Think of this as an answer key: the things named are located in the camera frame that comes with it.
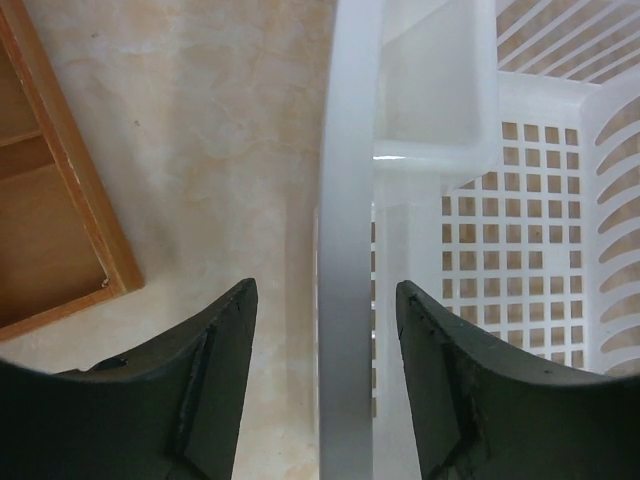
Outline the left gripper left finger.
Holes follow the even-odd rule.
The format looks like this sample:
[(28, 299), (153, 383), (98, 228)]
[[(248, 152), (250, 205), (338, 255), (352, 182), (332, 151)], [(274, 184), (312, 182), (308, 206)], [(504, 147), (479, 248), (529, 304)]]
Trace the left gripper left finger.
[(258, 290), (247, 278), (173, 328), (92, 368), (1, 364), (5, 479), (228, 479)]

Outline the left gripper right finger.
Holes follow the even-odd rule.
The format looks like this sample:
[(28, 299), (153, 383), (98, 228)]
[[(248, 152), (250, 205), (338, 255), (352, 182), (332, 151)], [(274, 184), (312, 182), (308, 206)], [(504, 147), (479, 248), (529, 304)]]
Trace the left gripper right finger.
[(396, 288), (396, 322), (425, 479), (635, 479), (639, 380), (542, 359)]

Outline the white plastic dish rack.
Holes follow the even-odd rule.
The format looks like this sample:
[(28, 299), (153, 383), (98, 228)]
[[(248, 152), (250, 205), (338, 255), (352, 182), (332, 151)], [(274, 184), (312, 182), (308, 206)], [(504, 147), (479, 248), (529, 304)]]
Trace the white plastic dish rack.
[(403, 281), (639, 380), (638, 3), (339, 2), (314, 247), (324, 479), (425, 479)]

